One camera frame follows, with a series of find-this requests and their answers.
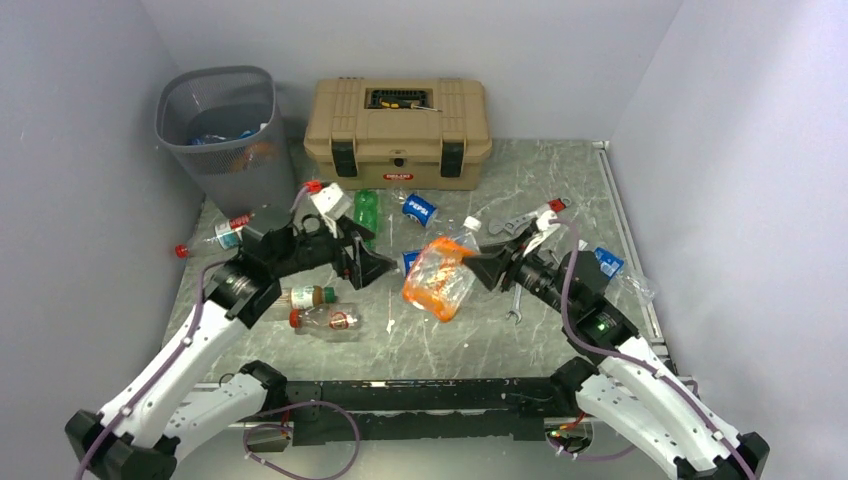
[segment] soda can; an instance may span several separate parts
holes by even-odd
[[[426,228],[436,216],[436,207],[413,193],[403,202],[401,212]]]
[[[409,269],[412,268],[412,264],[415,263],[415,259],[418,258],[418,254],[421,253],[421,250],[413,250],[411,252],[403,252],[401,253],[401,263],[403,264],[403,274],[408,275]]]

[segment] plastic bottle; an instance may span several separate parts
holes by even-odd
[[[242,215],[215,225],[215,234],[210,237],[195,235],[188,242],[174,247],[174,253],[180,258],[205,257],[221,253],[241,244],[241,229],[253,214]]]
[[[336,301],[336,290],[333,287],[321,288],[317,285],[311,287],[283,288],[274,305],[280,307],[304,309],[312,308],[322,303],[334,303]]]
[[[335,303],[292,310],[289,325],[299,335],[309,334],[328,342],[350,342],[359,338],[362,317],[355,304]]]
[[[353,221],[375,234],[379,228],[380,199],[374,190],[359,190],[353,196]],[[366,240],[368,248],[374,248],[373,240]]]
[[[479,232],[482,226],[483,223],[480,220],[474,217],[465,217],[465,221],[462,222],[462,228],[458,233],[451,235],[450,238],[462,247],[479,252],[480,247],[477,245],[477,239],[474,238],[474,234]]]
[[[442,322],[451,321],[476,280],[462,259],[479,252],[474,234],[481,226],[467,217],[458,233],[427,245],[406,276],[403,298]]]

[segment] tan toolbox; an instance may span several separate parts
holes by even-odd
[[[473,190],[492,151],[474,80],[321,80],[303,142],[343,188]]]

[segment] red bottle label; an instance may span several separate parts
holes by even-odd
[[[230,220],[230,228],[235,230],[236,228],[243,227],[243,226],[247,225],[247,222],[250,221],[251,216],[252,215],[250,215],[248,213],[247,215],[242,215],[240,217],[236,217],[236,218]]]

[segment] red clip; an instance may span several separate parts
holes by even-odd
[[[321,186],[321,182],[318,180],[310,180],[308,182],[305,182],[303,186],[309,189],[309,193],[318,193],[324,188]]]
[[[562,200],[560,200],[559,198],[555,198],[548,202],[548,206],[551,207],[551,210],[553,210],[554,213],[559,213],[565,210],[565,204],[562,203]]]

